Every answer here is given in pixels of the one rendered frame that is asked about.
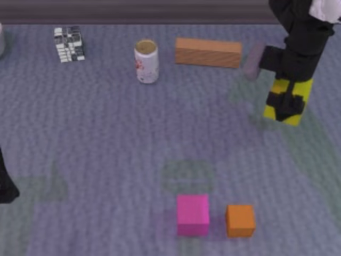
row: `orange cube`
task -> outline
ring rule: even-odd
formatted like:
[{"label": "orange cube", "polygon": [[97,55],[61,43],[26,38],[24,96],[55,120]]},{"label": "orange cube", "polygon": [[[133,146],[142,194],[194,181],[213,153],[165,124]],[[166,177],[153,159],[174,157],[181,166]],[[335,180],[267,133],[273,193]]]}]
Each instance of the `orange cube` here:
[{"label": "orange cube", "polygon": [[229,237],[251,237],[256,228],[252,205],[228,205],[225,220]]}]

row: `cylindrical container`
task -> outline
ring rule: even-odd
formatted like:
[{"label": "cylindrical container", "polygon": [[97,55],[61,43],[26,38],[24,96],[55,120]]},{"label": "cylindrical container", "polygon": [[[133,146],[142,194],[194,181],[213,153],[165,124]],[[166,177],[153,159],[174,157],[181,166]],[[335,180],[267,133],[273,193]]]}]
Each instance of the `cylindrical container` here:
[{"label": "cylindrical container", "polygon": [[5,29],[0,23],[0,56],[4,53],[5,48],[6,48]]},{"label": "cylindrical container", "polygon": [[137,42],[135,46],[137,78],[141,83],[154,83],[159,77],[159,56],[157,44],[150,39]]}]

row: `black and white patterned object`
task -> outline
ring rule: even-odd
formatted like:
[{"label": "black and white patterned object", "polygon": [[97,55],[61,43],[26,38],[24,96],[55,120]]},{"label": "black and white patterned object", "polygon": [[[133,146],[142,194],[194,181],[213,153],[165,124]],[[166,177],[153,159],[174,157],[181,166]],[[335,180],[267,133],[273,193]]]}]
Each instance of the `black and white patterned object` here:
[{"label": "black and white patterned object", "polygon": [[60,62],[85,60],[84,45],[79,26],[55,28],[54,42]]}]

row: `pink block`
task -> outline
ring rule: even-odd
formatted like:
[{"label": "pink block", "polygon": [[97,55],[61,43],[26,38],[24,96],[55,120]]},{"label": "pink block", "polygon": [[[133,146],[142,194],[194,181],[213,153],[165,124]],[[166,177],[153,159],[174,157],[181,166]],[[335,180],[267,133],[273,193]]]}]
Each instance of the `pink block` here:
[{"label": "pink block", "polygon": [[207,235],[209,226],[207,195],[178,195],[176,208],[179,236]]}]

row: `checkered block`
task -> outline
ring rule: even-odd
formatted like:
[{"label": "checkered block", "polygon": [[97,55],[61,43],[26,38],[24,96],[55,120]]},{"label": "checkered block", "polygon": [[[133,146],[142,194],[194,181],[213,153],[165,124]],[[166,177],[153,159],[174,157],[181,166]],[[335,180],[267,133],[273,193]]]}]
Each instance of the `checkered block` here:
[{"label": "checkered block", "polygon": [[177,234],[205,236],[209,227],[207,195],[179,195],[176,199]]},{"label": "checkered block", "polygon": [[61,62],[85,60],[79,26],[55,28],[54,42]]}]

